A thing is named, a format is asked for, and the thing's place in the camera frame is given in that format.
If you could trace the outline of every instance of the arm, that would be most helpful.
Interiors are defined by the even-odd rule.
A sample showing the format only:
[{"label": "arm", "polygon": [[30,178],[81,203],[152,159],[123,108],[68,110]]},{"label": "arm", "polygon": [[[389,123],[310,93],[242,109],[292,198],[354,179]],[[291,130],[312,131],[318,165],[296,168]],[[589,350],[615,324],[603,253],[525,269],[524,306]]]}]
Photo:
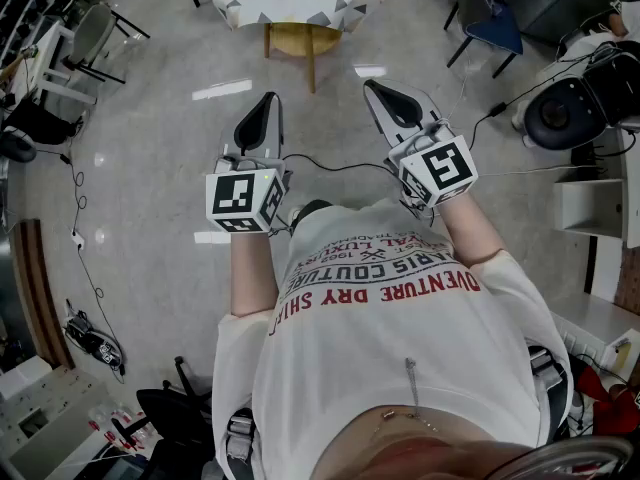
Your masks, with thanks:
[{"label": "arm", "polygon": [[441,204],[438,209],[464,266],[482,263],[506,250],[493,224],[468,193]]},{"label": "arm", "polygon": [[231,314],[243,317],[273,309],[277,298],[269,236],[231,235]]},{"label": "arm", "polygon": [[611,31],[618,37],[624,37],[629,33],[624,26],[622,16],[618,13],[613,13],[609,16],[609,27],[611,27]]}]

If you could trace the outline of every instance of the electronic device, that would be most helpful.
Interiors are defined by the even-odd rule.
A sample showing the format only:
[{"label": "electronic device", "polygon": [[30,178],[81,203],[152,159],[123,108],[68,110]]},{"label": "electronic device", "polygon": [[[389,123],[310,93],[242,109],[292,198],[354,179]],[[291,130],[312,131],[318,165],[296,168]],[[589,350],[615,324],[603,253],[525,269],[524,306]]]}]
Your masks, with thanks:
[{"label": "electronic device", "polygon": [[94,329],[84,311],[74,311],[66,300],[67,314],[64,334],[75,346],[105,363],[114,371],[124,372],[124,354],[118,342],[108,334]]},{"label": "electronic device", "polygon": [[393,80],[367,80],[364,97],[391,150],[387,165],[414,204],[427,207],[467,192],[478,172],[462,135],[455,136],[423,91]]},{"label": "electronic device", "polygon": [[250,103],[222,131],[222,154],[206,179],[207,218],[228,233],[271,229],[286,193],[282,105],[274,92]]}]

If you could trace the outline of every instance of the wooden panel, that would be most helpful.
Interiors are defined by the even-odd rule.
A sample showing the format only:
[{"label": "wooden panel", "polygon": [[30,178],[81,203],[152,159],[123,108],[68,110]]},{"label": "wooden panel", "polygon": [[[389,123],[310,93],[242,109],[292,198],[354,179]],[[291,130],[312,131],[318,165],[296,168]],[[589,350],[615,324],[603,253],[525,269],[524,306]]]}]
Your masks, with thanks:
[{"label": "wooden panel", "polygon": [[38,355],[52,366],[74,368],[49,288],[40,221],[23,221],[13,233],[16,281]]},{"label": "wooden panel", "polygon": [[29,288],[29,268],[27,267],[26,226],[23,223],[17,224],[11,232],[11,251],[13,255],[13,268],[16,276],[16,285],[22,310],[24,312],[27,326],[31,332],[36,353],[45,361],[53,364],[53,353],[48,341],[43,334],[42,326],[38,320],[38,313],[35,310],[35,302]]}]

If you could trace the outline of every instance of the white cabinet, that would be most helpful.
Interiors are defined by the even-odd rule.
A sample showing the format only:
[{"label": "white cabinet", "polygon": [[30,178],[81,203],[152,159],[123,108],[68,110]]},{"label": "white cabinet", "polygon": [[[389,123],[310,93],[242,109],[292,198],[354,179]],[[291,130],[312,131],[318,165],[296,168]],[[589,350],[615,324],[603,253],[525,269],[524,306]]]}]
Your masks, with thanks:
[{"label": "white cabinet", "polygon": [[0,453],[25,480],[44,480],[93,432],[89,409],[106,400],[94,377],[59,367],[0,404]]}]

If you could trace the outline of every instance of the gray floor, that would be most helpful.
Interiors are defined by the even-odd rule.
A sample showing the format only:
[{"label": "gray floor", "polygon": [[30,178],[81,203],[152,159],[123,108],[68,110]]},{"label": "gray floor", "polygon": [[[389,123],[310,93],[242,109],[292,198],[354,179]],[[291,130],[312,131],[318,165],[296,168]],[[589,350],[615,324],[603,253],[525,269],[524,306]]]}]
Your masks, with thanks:
[{"label": "gray floor", "polygon": [[[462,40],[455,21],[449,32],[442,30],[453,0],[387,0],[352,36],[317,59],[318,90],[311,95],[303,59],[273,52],[265,60],[261,26],[231,32],[211,1],[201,1],[196,9],[191,0],[111,0],[151,39],[125,45],[114,32],[109,56],[99,67],[123,76],[126,85],[108,82],[98,88],[73,81],[99,91],[88,125],[72,146],[76,169],[86,175],[79,193],[88,198],[78,229],[87,239],[87,266],[104,290],[104,310],[128,356],[126,385],[119,386],[106,367],[78,350],[72,353],[81,368],[125,400],[132,400],[136,389],[175,380],[176,355],[186,358],[203,384],[211,377],[217,322],[229,307],[229,251],[196,244],[194,233],[210,229],[204,175],[214,167],[225,119],[239,105],[274,90],[284,106],[285,153],[306,153],[330,166],[380,163],[386,142],[369,116],[363,79],[354,66],[386,67],[387,77],[426,90],[445,115],[460,97],[467,73],[451,120],[470,139],[473,124],[493,104],[530,85],[545,56],[552,55],[525,45],[525,55],[492,80],[506,54],[474,42],[448,70],[446,61]],[[252,80],[251,92],[192,100],[194,91],[245,78]],[[55,98],[48,106],[69,117],[83,109]],[[473,153],[480,173],[567,160],[525,149],[506,114],[480,125]],[[393,180],[372,170],[328,174],[298,159],[289,167],[294,179],[283,216],[291,205],[312,198],[357,207],[397,193]],[[547,299],[582,290],[588,246],[584,237],[551,229],[552,184],[559,176],[484,177],[473,189]],[[75,212],[70,169],[54,156],[39,155],[25,167],[13,165],[12,181],[27,194],[21,201],[13,198],[14,209],[42,220],[59,313],[69,298],[104,329],[69,236]],[[286,245],[286,237],[274,239],[279,266]]]}]

